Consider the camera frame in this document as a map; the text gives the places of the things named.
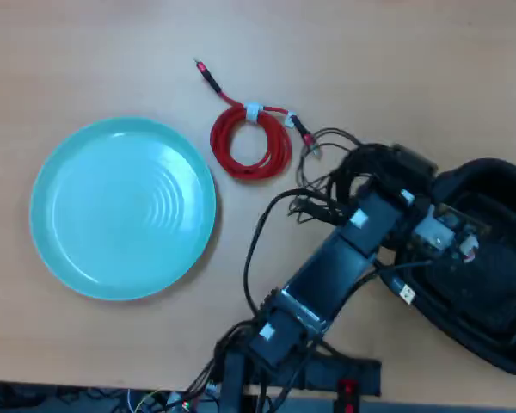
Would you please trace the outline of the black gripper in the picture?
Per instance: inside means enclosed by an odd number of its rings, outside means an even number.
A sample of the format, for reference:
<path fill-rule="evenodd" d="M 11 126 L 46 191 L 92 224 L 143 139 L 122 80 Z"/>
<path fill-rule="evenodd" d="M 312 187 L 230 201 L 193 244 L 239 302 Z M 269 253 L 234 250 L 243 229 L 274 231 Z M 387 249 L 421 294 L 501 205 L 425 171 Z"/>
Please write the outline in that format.
<path fill-rule="evenodd" d="M 390 194 L 402 206 L 403 216 L 406 219 L 422 219 L 433 198 L 437 165 L 399 144 L 388 148 L 387 160 L 387 186 Z"/>

